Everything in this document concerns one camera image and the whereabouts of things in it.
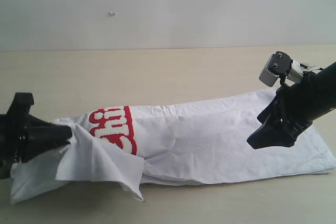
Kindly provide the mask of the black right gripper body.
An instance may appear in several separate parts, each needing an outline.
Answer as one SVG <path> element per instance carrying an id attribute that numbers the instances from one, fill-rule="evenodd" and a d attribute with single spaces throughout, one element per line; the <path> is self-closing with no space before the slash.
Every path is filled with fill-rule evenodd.
<path id="1" fill-rule="evenodd" d="M 284 81 L 274 98 L 273 146 L 292 147 L 298 136 L 319 117 L 319 92 L 316 76 L 304 76 L 291 86 Z"/>

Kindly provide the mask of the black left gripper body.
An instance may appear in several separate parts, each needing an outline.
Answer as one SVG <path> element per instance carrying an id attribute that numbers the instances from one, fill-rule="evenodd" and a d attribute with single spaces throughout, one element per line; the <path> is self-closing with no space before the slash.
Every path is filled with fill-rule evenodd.
<path id="1" fill-rule="evenodd" d="M 34 105 L 32 93 L 17 92 L 5 114 L 1 114 L 1 179 L 10 178 L 14 163 L 26 163 L 34 157 L 29 150 L 29 115 Z"/>

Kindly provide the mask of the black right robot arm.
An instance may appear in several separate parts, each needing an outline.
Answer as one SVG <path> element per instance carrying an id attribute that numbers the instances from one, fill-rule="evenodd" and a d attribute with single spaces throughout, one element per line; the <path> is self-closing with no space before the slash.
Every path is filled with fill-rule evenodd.
<path id="1" fill-rule="evenodd" d="M 321 116 L 335 110 L 335 64 L 307 72 L 299 84 L 281 86 L 257 116 L 261 123 L 247 143 L 254 149 L 294 146 L 298 136 Z"/>

